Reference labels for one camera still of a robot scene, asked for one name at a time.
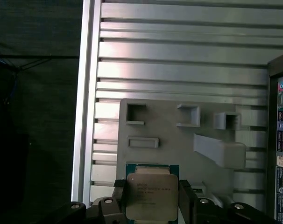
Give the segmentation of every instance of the gray plastic arm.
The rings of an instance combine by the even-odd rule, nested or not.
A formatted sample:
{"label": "gray plastic arm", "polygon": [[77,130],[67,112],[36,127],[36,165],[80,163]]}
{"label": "gray plastic arm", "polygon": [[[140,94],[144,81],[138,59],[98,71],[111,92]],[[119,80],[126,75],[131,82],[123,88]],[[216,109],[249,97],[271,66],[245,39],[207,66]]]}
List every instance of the gray plastic arm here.
{"label": "gray plastic arm", "polygon": [[194,134],[193,150],[213,160],[223,168],[245,168],[246,147],[239,142],[224,142]]}

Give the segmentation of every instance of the colored port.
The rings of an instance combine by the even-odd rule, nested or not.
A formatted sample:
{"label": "colored port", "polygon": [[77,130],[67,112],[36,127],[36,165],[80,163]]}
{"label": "colored port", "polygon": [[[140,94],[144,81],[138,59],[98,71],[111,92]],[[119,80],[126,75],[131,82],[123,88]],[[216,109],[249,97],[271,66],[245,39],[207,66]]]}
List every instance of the colored port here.
{"label": "colored port", "polygon": [[280,92],[278,94],[277,106],[278,106],[279,109],[283,109],[283,92]]}
{"label": "colored port", "polygon": [[283,121],[283,112],[282,111],[278,112],[278,120]]}

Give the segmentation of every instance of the metal screw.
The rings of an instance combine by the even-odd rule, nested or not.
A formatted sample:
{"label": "metal screw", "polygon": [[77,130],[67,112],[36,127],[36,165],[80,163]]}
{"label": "metal screw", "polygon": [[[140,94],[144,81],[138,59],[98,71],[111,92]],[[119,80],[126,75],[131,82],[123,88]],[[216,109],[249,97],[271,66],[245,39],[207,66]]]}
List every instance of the metal screw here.
{"label": "metal screw", "polygon": [[244,209],[244,207],[241,204],[236,204],[234,207],[236,209]]}
{"label": "metal screw", "polygon": [[104,202],[105,202],[105,203],[111,203],[111,202],[113,202],[113,201],[110,200],[110,199],[107,199],[107,200],[105,200]]}
{"label": "metal screw", "polygon": [[203,204],[208,204],[209,203],[209,201],[207,199],[204,199],[204,198],[201,199],[200,202],[203,203]]}
{"label": "metal screw", "polygon": [[78,209],[79,207],[80,207],[79,204],[74,204],[71,206],[72,209]]}

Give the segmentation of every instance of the silver metal panel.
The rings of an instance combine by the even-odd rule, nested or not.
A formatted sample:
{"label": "silver metal panel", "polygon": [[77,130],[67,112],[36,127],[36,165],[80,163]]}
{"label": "silver metal panel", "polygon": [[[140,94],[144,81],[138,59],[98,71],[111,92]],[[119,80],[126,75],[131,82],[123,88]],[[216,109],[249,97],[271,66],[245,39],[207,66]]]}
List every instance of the silver metal panel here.
{"label": "silver metal panel", "polygon": [[90,74],[89,77],[89,89],[88,89],[88,105],[87,105],[87,119],[86,119],[86,137],[85,137],[85,169],[84,169],[84,185],[83,185],[83,203],[90,204],[91,193],[91,172],[92,172],[92,146],[94,143],[94,112],[95,112],[95,91],[97,80],[97,63],[98,63],[98,42],[99,42],[99,29],[100,29],[100,13],[101,13],[101,0],[95,0],[93,6],[93,17],[90,17],[89,21],[92,21],[92,43],[90,48],[90,67],[87,71]]}
{"label": "silver metal panel", "polygon": [[120,104],[96,103],[95,118],[119,119]]}
{"label": "silver metal panel", "polygon": [[224,96],[199,96],[175,93],[147,93],[147,92],[129,92],[129,91],[97,91],[96,98],[105,99],[162,99],[162,100],[182,100],[205,103],[228,103],[236,105],[266,106],[267,98],[242,98],[242,97],[224,97]]}
{"label": "silver metal panel", "polygon": [[240,110],[242,125],[267,127],[268,115],[266,110]]}
{"label": "silver metal panel", "polygon": [[92,159],[97,160],[97,161],[116,162],[117,154],[116,153],[93,153]]}
{"label": "silver metal panel", "polygon": [[74,155],[73,155],[73,173],[72,173],[72,201],[83,201],[83,175],[84,175],[84,139],[85,139],[85,122],[86,122],[86,88],[89,80],[88,67],[89,44],[91,24],[89,23],[93,8],[93,1],[85,0],[82,12],[81,40],[80,40],[80,60],[78,70],[78,88],[76,104],[76,121],[74,137]]}
{"label": "silver metal panel", "polygon": [[93,145],[94,152],[106,152],[106,153],[117,153],[118,146],[117,145],[108,145],[108,144],[94,144]]}
{"label": "silver metal panel", "polygon": [[113,194],[114,187],[107,186],[91,186],[90,200],[95,201],[100,197],[111,197]]}
{"label": "silver metal panel", "polygon": [[266,132],[259,131],[236,131],[235,140],[245,144],[247,147],[266,147]]}
{"label": "silver metal panel", "polygon": [[246,159],[247,160],[266,160],[266,153],[265,152],[246,152]]}
{"label": "silver metal panel", "polygon": [[95,124],[94,139],[97,140],[118,140],[118,124]]}
{"label": "silver metal panel", "polygon": [[[99,0],[84,3],[72,193],[80,194],[84,185],[85,203],[111,195],[105,183],[112,177],[100,178],[103,171],[91,164],[116,163],[123,98],[235,104],[242,116],[236,141],[265,147],[265,132],[250,130],[267,127],[266,64],[283,54],[283,0],[133,0],[103,3],[102,9]],[[247,152],[246,171],[261,169],[264,160],[263,152]],[[98,186],[88,195],[91,170]],[[235,197],[263,205],[260,194]]]}
{"label": "silver metal panel", "polygon": [[265,160],[246,160],[245,168],[247,169],[265,169]]}
{"label": "silver metal panel", "polygon": [[99,57],[205,63],[265,65],[283,54],[281,49],[238,48],[139,42],[100,42]]}
{"label": "silver metal panel", "polygon": [[261,211],[265,209],[265,196],[263,194],[234,193],[233,200],[249,204]]}
{"label": "silver metal panel", "polygon": [[116,177],[116,166],[93,165],[92,181],[114,182]]}
{"label": "silver metal panel", "polygon": [[282,38],[283,29],[279,28],[247,28],[247,27],[222,27],[222,26],[202,26],[202,25],[181,25],[181,24],[161,24],[161,23],[133,23],[133,22],[102,22],[102,31],[132,31],[150,33],[184,33],[195,35],[209,35],[214,37],[227,36],[244,37],[250,41],[251,38]]}
{"label": "silver metal panel", "polygon": [[142,91],[142,92],[165,92],[191,95],[220,95],[220,96],[244,96],[244,97],[267,97],[266,90],[240,87],[230,88],[227,86],[213,87],[204,84],[191,83],[141,83],[139,82],[98,82],[98,90],[112,91]]}
{"label": "silver metal panel", "polygon": [[114,19],[283,26],[283,10],[277,9],[230,8],[228,10],[224,7],[103,3],[101,16]]}
{"label": "silver metal panel", "polygon": [[267,84],[265,69],[192,64],[99,62],[98,77],[215,84]]}
{"label": "silver metal panel", "polygon": [[283,46],[283,38],[251,37],[246,36],[213,36],[203,34],[184,34],[174,33],[165,35],[165,33],[149,32],[126,32],[126,31],[101,31],[102,38],[130,39],[130,40],[160,40],[160,41],[178,41],[178,42],[206,42],[206,43],[232,43],[232,44],[269,44],[273,46]]}
{"label": "silver metal panel", "polygon": [[216,4],[242,4],[242,5],[262,5],[262,6],[283,6],[283,0],[155,0],[157,2],[167,1],[167,2],[188,2],[190,4],[199,3],[216,3]]}
{"label": "silver metal panel", "polygon": [[235,171],[234,172],[234,188],[235,189],[264,190],[265,189],[265,174]]}

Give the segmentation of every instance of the dark background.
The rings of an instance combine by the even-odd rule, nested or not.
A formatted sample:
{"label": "dark background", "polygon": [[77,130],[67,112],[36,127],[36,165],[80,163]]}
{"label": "dark background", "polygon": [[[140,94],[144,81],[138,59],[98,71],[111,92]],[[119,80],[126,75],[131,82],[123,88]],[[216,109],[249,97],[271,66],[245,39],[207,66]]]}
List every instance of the dark background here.
{"label": "dark background", "polygon": [[[81,17],[82,0],[0,0],[0,52],[79,56]],[[29,134],[25,197],[3,223],[34,222],[71,199],[78,63],[56,59],[19,74],[10,110]]]}

